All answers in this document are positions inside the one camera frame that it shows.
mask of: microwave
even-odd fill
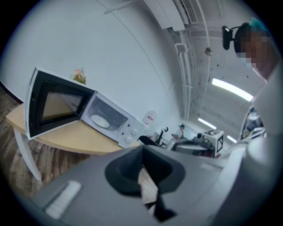
[[[82,120],[118,145],[127,148],[146,126],[100,92],[36,67],[25,102],[28,139]]]

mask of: microwave window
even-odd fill
[[[119,130],[128,120],[127,117],[99,98],[94,99],[91,107],[89,108],[88,117],[96,125],[112,131]]]
[[[74,115],[83,96],[49,92],[41,121]]]

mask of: white table leg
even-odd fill
[[[22,154],[22,158],[24,159],[24,161],[27,164],[27,167],[30,169],[31,173],[34,175],[34,177],[41,181],[41,175],[39,170],[36,167],[36,164],[32,158],[31,155],[31,150],[28,146],[28,139],[25,135],[23,135],[19,130],[17,130],[16,128],[14,128],[14,133],[15,133],[15,137],[16,137],[16,141],[18,143],[19,146],[19,151]]]

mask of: microwave control panel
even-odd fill
[[[131,144],[138,140],[145,130],[145,124],[138,120],[127,129],[127,131],[119,137],[118,145],[123,148],[128,148]]]

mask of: desk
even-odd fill
[[[28,168],[37,180],[41,180],[41,174],[28,146],[23,112],[24,106],[22,104],[10,112],[6,116],[6,120],[14,128],[19,151]],[[84,154],[107,154],[122,149],[116,141],[106,137],[83,121],[77,121],[55,129],[37,137],[35,140],[54,148]],[[137,141],[131,145],[131,147],[136,146],[139,146]]]

